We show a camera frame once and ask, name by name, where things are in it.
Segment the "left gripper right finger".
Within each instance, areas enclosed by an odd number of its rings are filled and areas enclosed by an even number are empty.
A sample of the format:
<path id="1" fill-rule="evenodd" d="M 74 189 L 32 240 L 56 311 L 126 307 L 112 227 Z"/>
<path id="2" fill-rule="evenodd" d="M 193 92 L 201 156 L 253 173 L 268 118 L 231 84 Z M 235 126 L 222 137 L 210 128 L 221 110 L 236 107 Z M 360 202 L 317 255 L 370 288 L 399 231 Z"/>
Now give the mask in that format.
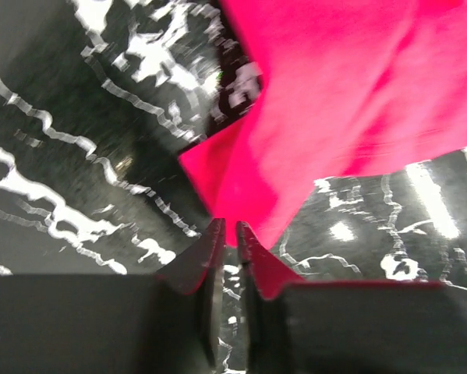
<path id="1" fill-rule="evenodd" d="M 437 282 L 308 281 L 236 225 L 249 373 L 467 373 L 467 303 Z"/>

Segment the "pink t shirt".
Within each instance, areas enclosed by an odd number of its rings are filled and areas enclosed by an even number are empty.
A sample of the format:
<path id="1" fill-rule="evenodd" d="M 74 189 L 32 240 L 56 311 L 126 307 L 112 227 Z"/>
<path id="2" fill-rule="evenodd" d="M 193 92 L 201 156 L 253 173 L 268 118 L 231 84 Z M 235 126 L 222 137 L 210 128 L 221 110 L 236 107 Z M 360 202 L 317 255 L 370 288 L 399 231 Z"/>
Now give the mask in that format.
<path id="1" fill-rule="evenodd" d="M 467 146 L 467 1 L 224 1 L 261 72 L 245 117 L 180 161 L 214 217 L 272 246 L 318 178 Z"/>

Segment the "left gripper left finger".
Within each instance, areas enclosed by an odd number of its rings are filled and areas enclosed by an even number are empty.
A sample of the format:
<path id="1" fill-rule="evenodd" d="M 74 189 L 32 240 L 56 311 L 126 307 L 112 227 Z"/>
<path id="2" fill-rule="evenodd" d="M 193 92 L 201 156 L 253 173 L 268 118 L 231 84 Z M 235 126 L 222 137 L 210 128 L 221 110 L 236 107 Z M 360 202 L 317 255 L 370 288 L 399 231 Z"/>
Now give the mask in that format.
<path id="1" fill-rule="evenodd" d="M 0 373 L 213 373 L 225 222 L 144 275 L 0 277 Z"/>

